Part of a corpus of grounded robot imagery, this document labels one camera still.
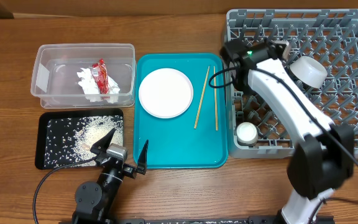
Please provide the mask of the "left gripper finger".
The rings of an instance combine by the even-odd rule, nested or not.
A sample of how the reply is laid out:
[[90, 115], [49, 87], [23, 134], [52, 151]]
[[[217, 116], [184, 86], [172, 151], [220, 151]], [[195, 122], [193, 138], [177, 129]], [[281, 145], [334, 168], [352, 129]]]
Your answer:
[[114, 136], [115, 132], [116, 132], [116, 129], [113, 128], [104, 137], [102, 137], [100, 140], [96, 141], [92, 145], [90, 152], [92, 152], [93, 154], [100, 154], [102, 152], [105, 153], [107, 151], [108, 147], [110, 146], [112, 137]]
[[138, 163], [137, 163], [137, 173], [145, 174], [147, 172], [147, 150], [149, 146], [149, 140], [146, 140], [142, 151], [139, 154]]

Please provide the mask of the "white cup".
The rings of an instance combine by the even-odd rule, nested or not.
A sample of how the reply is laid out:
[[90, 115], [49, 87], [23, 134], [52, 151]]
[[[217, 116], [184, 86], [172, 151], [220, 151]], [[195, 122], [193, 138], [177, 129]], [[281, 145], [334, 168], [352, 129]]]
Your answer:
[[254, 146], [258, 140], [257, 128], [250, 122], [243, 122], [236, 128], [236, 137], [241, 146]]

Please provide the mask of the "red snack wrapper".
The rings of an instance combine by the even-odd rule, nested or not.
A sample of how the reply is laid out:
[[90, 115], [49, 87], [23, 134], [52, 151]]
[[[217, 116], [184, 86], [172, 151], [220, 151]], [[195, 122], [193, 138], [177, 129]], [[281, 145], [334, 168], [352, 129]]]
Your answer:
[[97, 63], [92, 65], [91, 74], [99, 88], [100, 94], [108, 94], [108, 72], [104, 60], [102, 58]]

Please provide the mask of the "grey bowl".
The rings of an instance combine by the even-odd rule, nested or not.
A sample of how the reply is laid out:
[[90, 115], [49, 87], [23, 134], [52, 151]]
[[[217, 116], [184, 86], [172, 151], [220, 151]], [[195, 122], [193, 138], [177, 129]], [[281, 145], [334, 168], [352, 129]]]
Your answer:
[[307, 56], [293, 62], [289, 69], [299, 80], [313, 88], [320, 88], [328, 75], [323, 65]]

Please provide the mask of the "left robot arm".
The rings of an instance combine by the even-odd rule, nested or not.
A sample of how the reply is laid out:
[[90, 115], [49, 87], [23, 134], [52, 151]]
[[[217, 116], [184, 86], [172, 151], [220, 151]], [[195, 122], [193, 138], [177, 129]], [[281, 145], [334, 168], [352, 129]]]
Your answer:
[[137, 174], [144, 175], [147, 172], [149, 142], [145, 142], [135, 167], [126, 163], [125, 147], [111, 142], [115, 132], [115, 129], [110, 130], [90, 149], [96, 154], [96, 165], [103, 169], [96, 182], [84, 182], [77, 188], [72, 223], [114, 223], [109, 211], [124, 178], [135, 179]]

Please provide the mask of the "white napkin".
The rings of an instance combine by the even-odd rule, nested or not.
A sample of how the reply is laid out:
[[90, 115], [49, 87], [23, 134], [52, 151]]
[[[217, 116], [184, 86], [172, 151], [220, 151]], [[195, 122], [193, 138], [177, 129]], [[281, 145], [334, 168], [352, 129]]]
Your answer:
[[[79, 86], [82, 87], [84, 94], [86, 94], [86, 99], [90, 100], [90, 102], [99, 102], [99, 101], [107, 101], [108, 103], [115, 103], [118, 101], [117, 96], [109, 96], [109, 97], [101, 97], [101, 96], [90, 96], [99, 94], [99, 88], [92, 77], [90, 68], [81, 68], [82, 71], [77, 73], [77, 76], [80, 78], [78, 82]], [[108, 76], [108, 87], [109, 94], [118, 94], [120, 92], [120, 88], [118, 84]]]

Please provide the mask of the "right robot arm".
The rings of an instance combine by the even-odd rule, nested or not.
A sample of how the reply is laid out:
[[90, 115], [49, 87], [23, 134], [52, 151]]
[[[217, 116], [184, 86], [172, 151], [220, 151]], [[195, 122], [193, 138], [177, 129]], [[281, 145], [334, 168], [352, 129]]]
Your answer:
[[275, 221], [313, 223], [323, 203], [353, 175], [354, 133], [348, 124], [336, 125], [295, 85], [283, 65], [290, 49], [286, 40], [263, 40], [249, 47], [232, 39], [219, 54], [225, 70], [234, 71], [234, 88], [260, 95], [294, 145], [287, 167], [293, 192]]

